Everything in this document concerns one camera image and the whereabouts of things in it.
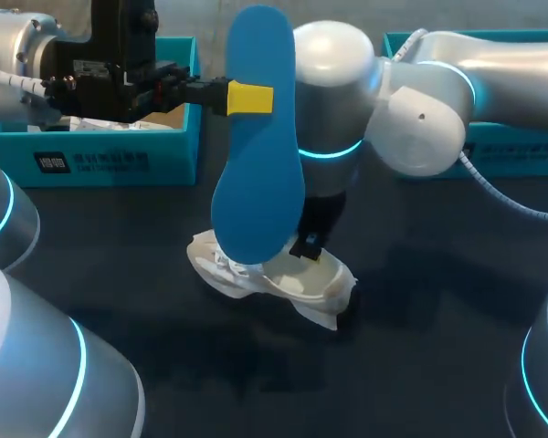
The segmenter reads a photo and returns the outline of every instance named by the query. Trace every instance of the insole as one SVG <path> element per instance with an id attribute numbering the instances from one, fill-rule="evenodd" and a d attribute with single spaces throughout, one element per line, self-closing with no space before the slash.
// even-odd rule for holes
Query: insole
<path id="1" fill-rule="evenodd" d="M 227 39 L 227 77 L 274 88 L 272 114 L 230 117 L 229 157 L 211 205 L 217 242 L 242 264 L 275 256 L 302 213 L 295 62 L 292 26 L 278 9 L 250 6 L 237 16 Z"/>

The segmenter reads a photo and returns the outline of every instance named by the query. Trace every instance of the shoe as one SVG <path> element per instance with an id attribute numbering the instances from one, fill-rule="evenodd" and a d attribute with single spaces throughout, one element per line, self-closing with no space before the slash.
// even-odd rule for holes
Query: shoe
<path id="1" fill-rule="evenodd" d="M 219 247 L 213 230 L 193 237 L 186 248 L 196 273 L 213 289 L 241 299 L 251 294 L 286 298 L 305 318 L 326 329 L 337 329 L 337 317 L 349 306 L 357 279 L 349 268 L 326 250 L 319 260 L 289 254 L 287 245 L 261 265 L 241 265 Z"/>

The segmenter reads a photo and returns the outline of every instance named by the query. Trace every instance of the blue bin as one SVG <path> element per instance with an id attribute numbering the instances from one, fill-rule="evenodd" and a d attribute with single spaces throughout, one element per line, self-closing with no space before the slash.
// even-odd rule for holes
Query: blue bin
<path id="1" fill-rule="evenodd" d="M 200 74 L 194 38 L 159 37 L 156 55 Z M 0 167 L 23 188 L 193 185 L 201 114 L 185 105 L 180 130 L 28 133 L 0 123 Z"/>
<path id="2" fill-rule="evenodd" d="M 469 37 L 505 43 L 548 43 L 544 30 L 458 31 Z M 411 32 L 384 34 L 382 55 L 392 57 Z M 471 123 L 465 153 L 487 177 L 548 176 L 548 132 L 520 130 L 495 123 Z M 470 177 L 460 162 L 438 178 Z"/>

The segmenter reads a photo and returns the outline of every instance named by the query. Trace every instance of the yellow clip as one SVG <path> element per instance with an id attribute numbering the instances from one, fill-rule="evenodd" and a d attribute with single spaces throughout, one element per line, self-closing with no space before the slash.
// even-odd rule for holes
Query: yellow clip
<path id="1" fill-rule="evenodd" d="M 274 106 L 274 89 L 257 85 L 240 84 L 235 80 L 227 87 L 227 115 L 271 114 Z"/>

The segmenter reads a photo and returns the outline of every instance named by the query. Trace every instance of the white cable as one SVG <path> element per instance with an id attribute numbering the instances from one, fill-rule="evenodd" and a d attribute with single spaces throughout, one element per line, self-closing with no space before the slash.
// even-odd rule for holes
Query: white cable
<path id="1" fill-rule="evenodd" d="M 505 194 L 497 190 L 495 187 L 493 187 L 491 183 L 487 181 L 485 177 L 481 175 L 477 169 L 475 169 L 475 166 L 469 160 L 467 155 L 465 155 L 464 152 L 461 152 L 458 158 L 460 159 L 460 162 L 462 162 L 463 165 L 467 168 L 471 176 L 475 178 L 475 181 L 477 181 L 481 185 L 481 187 L 485 189 L 487 193 L 489 193 L 491 196 L 496 198 L 498 201 L 505 203 L 506 205 L 513 208 L 514 210 L 519 211 L 520 213 L 527 214 L 537 219 L 548 221 L 548 213 L 540 212 L 538 210 L 533 210 L 532 208 L 526 207 L 525 205 L 522 205 L 521 203 L 513 201 L 512 198 L 506 196 Z"/>
<path id="2" fill-rule="evenodd" d="M 10 73 L 0 70 L 0 85 L 7 85 L 8 87 L 13 87 L 15 89 L 22 89 L 27 93 L 44 98 L 46 90 L 41 83 L 41 79 L 11 75 Z"/>
<path id="3" fill-rule="evenodd" d="M 426 35 L 428 31 L 426 29 L 418 29 L 415 30 L 411 36 L 408 37 L 408 39 L 404 42 L 404 44 L 400 47 L 400 49 L 395 52 L 394 57 L 392 57 L 392 60 L 394 62 L 400 62 L 400 59 L 402 59 L 406 53 L 408 53 L 408 50 L 424 35 Z"/>
<path id="4" fill-rule="evenodd" d="M 416 32 L 412 33 L 406 40 L 406 42 L 402 45 L 402 47 L 396 52 L 392 60 L 394 62 L 398 62 L 400 59 L 404 57 L 404 55 L 408 52 L 410 47 L 412 47 L 421 37 L 426 35 L 428 32 L 425 29 L 418 29 Z M 500 192 L 498 189 L 493 187 L 489 181 L 485 179 L 483 175 L 480 174 L 480 172 L 475 168 L 473 163 L 470 161 L 470 159 L 465 155 L 465 152 L 461 152 L 458 159 L 460 162 L 463 163 L 467 171 L 471 174 L 471 176 L 479 183 L 483 189 L 487 193 L 489 193 L 491 196 L 493 196 L 498 201 L 501 201 L 502 203 L 508 205 L 510 208 L 513 208 L 514 210 L 517 210 L 518 212 L 522 214 L 526 214 L 531 217 L 535 217 L 536 219 L 542 219 L 544 221 L 548 221 L 548 213 L 541 212 L 539 210 L 534 210 L 532 208 L 526 207 L 525 205 L 522 205 L 521 203 L 518 203 L 509 196 L 506 196 L 502 192 Z"/>

